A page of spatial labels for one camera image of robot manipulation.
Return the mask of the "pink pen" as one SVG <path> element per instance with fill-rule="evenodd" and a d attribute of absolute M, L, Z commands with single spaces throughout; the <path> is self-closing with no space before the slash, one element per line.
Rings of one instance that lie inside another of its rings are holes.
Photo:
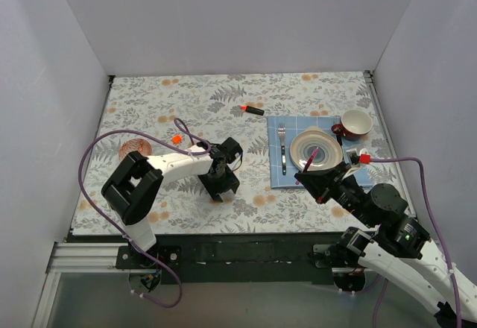
<path fill-rule="evenodd" d="M 310 155 L 310 157 L 308 158 L 306 164 L 304 165 L 303 172 L 307 172 L 307 171 L 308 171 L 310 165 L 313 163 L 313 160 L 314 160 L 315 157 L 317 156 L 319 150 L 320 150 L 320 149 L 319 149 L 318 146 L 313 150 L 312 154 Z"/>

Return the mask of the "orange highlighter cap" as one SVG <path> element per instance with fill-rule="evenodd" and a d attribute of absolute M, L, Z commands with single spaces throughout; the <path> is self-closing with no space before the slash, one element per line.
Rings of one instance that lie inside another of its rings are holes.
<path fill-rule="evenodd" d="M 182 142 L 182 136 L 176 135 L 172 138 L 172 142 L 175 144 L 181 143 Z"/>

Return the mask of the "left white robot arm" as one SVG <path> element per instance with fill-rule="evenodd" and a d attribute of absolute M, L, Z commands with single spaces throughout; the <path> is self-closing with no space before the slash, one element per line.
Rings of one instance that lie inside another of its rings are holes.
<path fill-rule="evenodd" d="M 189 149 L 159 156 L 129 153 L 101 189 L 110 209 L 116 212 L 125 235 L 136 247 L 133 259 L 142 268 L 153 267 L 159 258 L 148 214 L 161 185 L 197 177 L 214 202 L 236 193 L 240 182 L 229 167 L 243 160 L 243 149 L 233 138 L 221 144 L 199 142 Z"/>

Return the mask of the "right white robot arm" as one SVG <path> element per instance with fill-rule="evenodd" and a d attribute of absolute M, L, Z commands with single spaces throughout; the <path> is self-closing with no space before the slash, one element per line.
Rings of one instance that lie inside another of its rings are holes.
<path fill-rule="evenodd" d="M 322 256 L 329 265 L 363 266 L 400 287 L 421 303 L 440 327 L 476 326 L 476 284 L 446 258 L 420 223 L 406 214 L 408 203 L 398 190 L 380 183 L 363 190 L 340 163 L 323 171 L 295 174 L 316 203 L 334 200 L 373 235 L 349 227 Z"/>

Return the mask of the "beige ceramic plate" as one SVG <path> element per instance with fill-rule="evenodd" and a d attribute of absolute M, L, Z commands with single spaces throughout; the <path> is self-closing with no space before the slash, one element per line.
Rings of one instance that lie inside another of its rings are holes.
<path fill-rule="evenodd" d="M 319 127 L 311 126 L 299 133 L 290 144 L 290 156 L 293 164 L 302 171 L 312 154 L 309 171 L 321 171 L 334 168 L 342 162 L 344 155 L 338 141 Z"/>

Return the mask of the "orange black highlighter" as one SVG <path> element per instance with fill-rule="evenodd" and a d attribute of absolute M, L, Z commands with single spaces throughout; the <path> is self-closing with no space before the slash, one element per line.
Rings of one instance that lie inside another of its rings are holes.
<path fill-rule="evenodd" d="M 240 108 L 241 108 L 241 110 L 243 110 L 246 113 L 251 113 L 251 114 L 254 114 L 254 115 L 257 115 L 257 116 L 264 116 L 264 114 L 265 114 L 264 110 L 262 110 L 260 108 L 257 108 L 257 107 L 253 107 L 253 106 L 242 105 L 242 106 L 240 106 Z"/>

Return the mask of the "silver fork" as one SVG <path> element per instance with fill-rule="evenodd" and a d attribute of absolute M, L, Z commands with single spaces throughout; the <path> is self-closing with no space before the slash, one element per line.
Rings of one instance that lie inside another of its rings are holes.
<path fill-rule="evenodd" d="M 285 129 L 284 123 L 278 124 L 277 133 L 280 140 L 282 174 L 286 175 L 287 174 L 286 153 L 285 153 L 286 129 Z"/>

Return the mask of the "blue checkered cloth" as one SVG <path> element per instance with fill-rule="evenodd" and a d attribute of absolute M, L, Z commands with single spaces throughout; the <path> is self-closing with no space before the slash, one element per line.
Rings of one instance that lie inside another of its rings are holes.
<path fill-rule="evenodd" d="M 293 164 L 290 156 L 290 144 L 292 140 L 308 127 L 319 127 L 325 133 L 336 136 L 331 131 L 331 127 L 334 124 L 340 122 L 338 117 L 324 116 L 324 117 L 311 117 L 311 116 L 269 116 L 267 118 L 268 126 L 268 145 L 269 145 L 269 160 L 270 160 L 270 175 L 271 175 L 271 188 L 272 189 L 302 189 L 303 185 L 297 183 L 294 175 L 299 169 Z M 286 166 L 287 174 L 282 174 L 281 166 L 281 150 L 280 140 L 277 133 L 279 123 L 285 124 L 286 138 L 285 138 L 285 153 L 286 153 Z M 342 139 L 343 151 L 345 162 L 349 162 L 346 155 L 348 148 L 363 148 L 361 141 L 353 142 L 346 139 Z"/>

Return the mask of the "red white cup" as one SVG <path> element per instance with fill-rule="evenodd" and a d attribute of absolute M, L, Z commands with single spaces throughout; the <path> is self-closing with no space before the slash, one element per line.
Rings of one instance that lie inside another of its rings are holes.
<path fill-rule="evenodd" d="M 348 110 L 340 122 L 331 127 L 331 131 L 346 140 L 356 141 L 366 136 L 373 127 L 372 118 L 361 110 Z"/>

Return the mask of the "orange patterned bowl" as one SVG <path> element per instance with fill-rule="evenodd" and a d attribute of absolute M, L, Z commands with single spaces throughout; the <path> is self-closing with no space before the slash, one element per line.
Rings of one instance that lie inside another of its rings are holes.
<path fill-rule="evenodd" d="M 142 156 L 152 155 L 152 146 L 145 139 L 131 139 L 126 141 L 119 149 L 119 160 L 122 161 L 129 153 L 138 151 Z"/>

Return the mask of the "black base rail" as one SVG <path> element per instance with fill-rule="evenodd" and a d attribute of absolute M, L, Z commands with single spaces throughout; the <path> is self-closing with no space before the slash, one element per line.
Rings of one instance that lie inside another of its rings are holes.
<path fill-rule="evenodd" d="M 170 267 L 182 283 L 332 284 L 330 268 L 313 261 L 313 247 L 326 249 L 338 233 L 161 235 L 149 254 Z"/>

